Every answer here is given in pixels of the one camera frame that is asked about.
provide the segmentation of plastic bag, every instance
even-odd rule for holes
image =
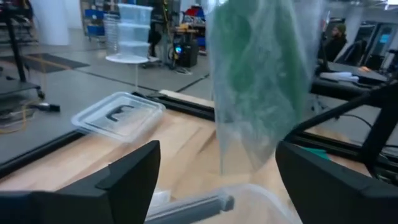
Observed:
[[[221,171],[257,170],[302,119],[323,4],[204,1]]]

